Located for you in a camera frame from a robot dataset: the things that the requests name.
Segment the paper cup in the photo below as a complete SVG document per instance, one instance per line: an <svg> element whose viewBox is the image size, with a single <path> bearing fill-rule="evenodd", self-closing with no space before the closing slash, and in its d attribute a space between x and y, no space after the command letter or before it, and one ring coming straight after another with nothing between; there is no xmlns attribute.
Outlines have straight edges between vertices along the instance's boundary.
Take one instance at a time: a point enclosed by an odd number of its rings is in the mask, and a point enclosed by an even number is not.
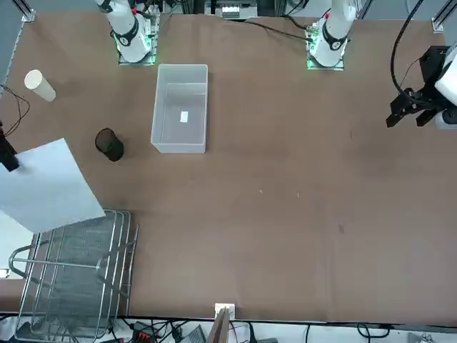
<svg viewBox="0 0 457 343"><path fill-rule="evenodd" d="M34 91L47 101L53 101L56 97L56 91L54 91L39 70L34 69L29 71L24 79L24 83L28 89Z"/></svg>

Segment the metal wire rack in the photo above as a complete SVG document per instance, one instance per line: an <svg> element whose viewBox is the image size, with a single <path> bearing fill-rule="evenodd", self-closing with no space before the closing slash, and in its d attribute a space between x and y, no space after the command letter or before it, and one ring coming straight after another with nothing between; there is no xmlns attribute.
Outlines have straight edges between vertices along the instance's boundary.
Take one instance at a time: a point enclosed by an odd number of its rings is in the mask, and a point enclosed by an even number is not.
<svg viewBox="0 0 457 343"><path fill-rule="evenodd" d="M122 299L128 313L139 228L129 239L130 213L105 210L105 214L39 234L35 244L13 252L9 267L26 278L17 339L93 342L111 326ZM16 257L26 250L31 258ZM29 270L18 270L14 262L27 262ZM30 314L30 332L23 333L19 323Z"/></svg>

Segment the brown tabletop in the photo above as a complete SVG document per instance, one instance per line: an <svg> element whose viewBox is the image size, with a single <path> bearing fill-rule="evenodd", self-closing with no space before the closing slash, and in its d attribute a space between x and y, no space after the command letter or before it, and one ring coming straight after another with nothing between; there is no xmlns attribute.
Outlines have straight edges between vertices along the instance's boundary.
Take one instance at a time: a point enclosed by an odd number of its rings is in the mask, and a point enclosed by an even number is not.
<svg viewBox="0 0 457 343"><path fill-rule="evenodd" d="M401 24L357 21L346 70L307 71L302 41L173 15L158 63L208 64L208 141L204 155L164 155L150 143L157 67L117 66L103 14L40 13L11 68L31 111L10 142L64 137L102 205L134 213L130 314L211 317L233 302L244 319L456 324L457 136L413 117L386 128ZM398 77L442 43L429 22L411 23ZM25 89L30 69L54 102ZM421 85L417 65L406 84ZM8 127L14 98L0 109ZM107 126L125 143L118 163L94 146Z"/></svg>

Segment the black mug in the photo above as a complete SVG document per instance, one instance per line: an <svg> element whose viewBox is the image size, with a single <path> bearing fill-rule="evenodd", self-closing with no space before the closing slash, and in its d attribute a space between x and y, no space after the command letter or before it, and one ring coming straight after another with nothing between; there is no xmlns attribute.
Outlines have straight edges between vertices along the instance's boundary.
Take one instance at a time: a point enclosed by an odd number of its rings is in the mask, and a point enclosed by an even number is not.
<svg viewBox="0 0 457 343"><path fill-rule="evenodd" d="M109 128L105 128L97 134L95 147L113 162L120 160L124 155L124 145Z"/></svg>

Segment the wire shelf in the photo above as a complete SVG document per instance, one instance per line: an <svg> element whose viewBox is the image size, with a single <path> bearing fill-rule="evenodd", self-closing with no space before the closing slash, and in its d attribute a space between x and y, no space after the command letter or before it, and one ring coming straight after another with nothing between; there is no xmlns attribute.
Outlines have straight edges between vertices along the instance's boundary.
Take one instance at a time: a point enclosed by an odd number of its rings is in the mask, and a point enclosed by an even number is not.
<svg viewBox="0 0 457 343"><path fill-rule="evenodd" d="M93 342L117 317L122 297L128 313L138 227L129 240L130 213L105 210L105 214L39 234L35 245L11 255L10 269L26 278L17 339ZM33 257L16 258L25 250L31 250ZM28 262L29 273L15 268L14 262ZM30 312L30 332L19 334L20 319Z"/></svg>

